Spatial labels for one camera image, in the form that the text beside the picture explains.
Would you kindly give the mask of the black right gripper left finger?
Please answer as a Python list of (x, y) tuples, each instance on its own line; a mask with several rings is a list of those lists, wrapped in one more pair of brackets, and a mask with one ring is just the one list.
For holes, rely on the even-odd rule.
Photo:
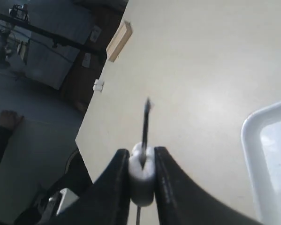
[(94, 184), (43, 225), (126, 225), (129, 217), (129, 151), (119, 149)]

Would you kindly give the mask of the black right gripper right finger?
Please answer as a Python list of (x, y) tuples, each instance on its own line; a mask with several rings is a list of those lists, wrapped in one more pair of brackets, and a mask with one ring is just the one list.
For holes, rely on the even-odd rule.
[(156, 147), (155, 198), (161, 225), (257, 225), (196, 184), (165, 147)]

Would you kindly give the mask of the person's hand in background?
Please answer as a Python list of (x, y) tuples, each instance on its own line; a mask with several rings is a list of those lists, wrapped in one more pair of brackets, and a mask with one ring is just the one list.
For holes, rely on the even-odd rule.
[(0, 112), (0, 127), (15, 130), (23, 119), (24, 116), (19, 115), (15, 111), (4, 110)]

